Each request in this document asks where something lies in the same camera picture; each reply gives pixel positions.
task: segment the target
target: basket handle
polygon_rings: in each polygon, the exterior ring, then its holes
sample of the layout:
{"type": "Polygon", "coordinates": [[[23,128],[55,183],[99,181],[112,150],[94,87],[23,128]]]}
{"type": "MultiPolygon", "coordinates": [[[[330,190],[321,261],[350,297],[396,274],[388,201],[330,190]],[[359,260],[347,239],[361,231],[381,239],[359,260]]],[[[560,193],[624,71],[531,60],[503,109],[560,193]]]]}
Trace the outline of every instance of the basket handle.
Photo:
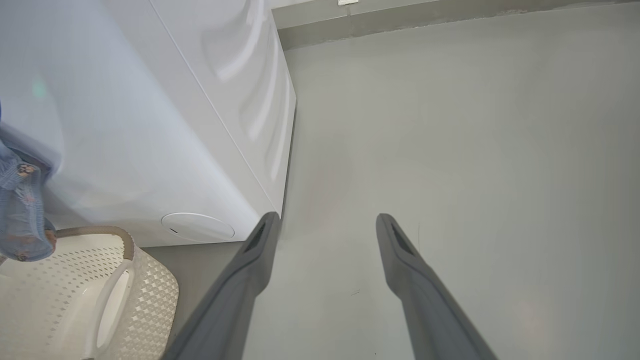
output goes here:
{"type": "Polygon", "coordinates": [[[120,280],[122,274],[124,274],[125,271],[132,267],[133,261],[129,259],[122,260],[122,263],[118,265],[113,274],[109,276],[109,279],[100,291],[98,300],[96,300],[95,302],[95,309],[93,310],[93,314],[91,315],[88,332],[84,341],[83,359],[89,360],[95,358],[95,355],[98,351],[98,331],[100,330],[100,323],[102,321],[102,315],[104,315],[104,310],[107,307],[107,302],[109,301],[111,293],[113,292],[113,288],[116,286],[118,280],[120,280]]]}

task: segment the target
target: perforated basket pattern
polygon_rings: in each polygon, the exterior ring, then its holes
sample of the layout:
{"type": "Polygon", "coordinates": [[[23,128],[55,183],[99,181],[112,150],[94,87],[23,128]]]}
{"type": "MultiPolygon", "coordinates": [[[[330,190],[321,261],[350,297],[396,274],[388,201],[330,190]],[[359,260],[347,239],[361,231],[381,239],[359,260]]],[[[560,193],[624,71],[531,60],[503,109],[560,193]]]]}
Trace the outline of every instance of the perforated basket pattern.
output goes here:
{"type": "Polygon", "coordinates": [[[134,280],[120,323],[97,359],[156,360],[164,352],[178,302],[178,282],[157,260],[134,249],[134,280]]]}
{"type": "MultiPolygon", "coordinates": [[[[126,252],[120,236],[102,234],[99,245],[83,236],[93,235],[62,238],[54,255],[41,261],[0,262],[0,360],[81,358],[90,316],[74,316],[73,305],[82,301],[82,291],[99,291],[95,284],[106,281],[126,252]]],[[[158,359],[171,331],[177,281],[131,247],[131,290],[100,360],[158,359]]]]}
{"type": "MultiPolygon", "coordinates": [[[[88,281],[108,278],[122,262],[124,246],[114,236],[107,247],[65,244],[51,257],[0,266],[0,359],[51,359],[51,348],[69,305],[88,281]]],[[[78,347],[83,335],[73,336],[78,347]]]]}

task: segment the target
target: washing machine side panel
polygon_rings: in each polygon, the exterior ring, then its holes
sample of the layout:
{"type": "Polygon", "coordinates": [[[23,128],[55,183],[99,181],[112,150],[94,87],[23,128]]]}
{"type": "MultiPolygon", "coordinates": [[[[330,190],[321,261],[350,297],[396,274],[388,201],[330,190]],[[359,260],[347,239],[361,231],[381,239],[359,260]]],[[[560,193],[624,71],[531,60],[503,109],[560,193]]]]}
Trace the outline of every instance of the washing machine side panel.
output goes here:
{"type": "Polygon", "coordinates": [[[295,93],[266,0],[151,0],[280,212],[295,93]]]}
{"type": "Polygon", "coordinates": [[[160,223],[183,212],[234,230],[206,242],[238,241],[273,210],[149,2],[7,2],[0,29],[1,130],[52,163],[58,227],[194,243],[160,223]]]}

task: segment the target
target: wall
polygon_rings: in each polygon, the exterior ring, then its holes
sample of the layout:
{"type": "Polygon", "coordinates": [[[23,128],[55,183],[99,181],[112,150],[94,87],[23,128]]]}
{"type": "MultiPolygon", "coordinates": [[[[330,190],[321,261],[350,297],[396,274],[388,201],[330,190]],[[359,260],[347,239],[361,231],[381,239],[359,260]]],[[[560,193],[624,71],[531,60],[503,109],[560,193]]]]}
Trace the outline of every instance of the wall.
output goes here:
{"type": "MultiPolygon", "coordinates": [[[[619,0],[626,3],[637,0],[619,0]]],[[[273,9],[285,50],[399,29],[470,19],[610,4],[608,0],[314,0],[273,9]]]]}
{"type": "Polygon", "coordinates": [[[271,8],[272,9],[283,8],[285,6],[306,3],[308,1],[313,1],[313,0],[271,0],[271,8]]]}

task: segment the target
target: round access panel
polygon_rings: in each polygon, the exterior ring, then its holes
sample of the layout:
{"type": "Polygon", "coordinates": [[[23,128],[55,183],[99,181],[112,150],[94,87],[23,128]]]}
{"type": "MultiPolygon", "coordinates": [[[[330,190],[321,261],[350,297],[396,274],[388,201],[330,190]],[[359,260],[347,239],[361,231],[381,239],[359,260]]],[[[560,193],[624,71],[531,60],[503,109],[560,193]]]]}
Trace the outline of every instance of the round access panel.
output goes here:
{"type": "Polygon", "coordinates": [[[199,243],[229,240],[236,233],[231,225],[202,214],[173,213],[165,215],[160,223],[169,233],[199,243]]]}

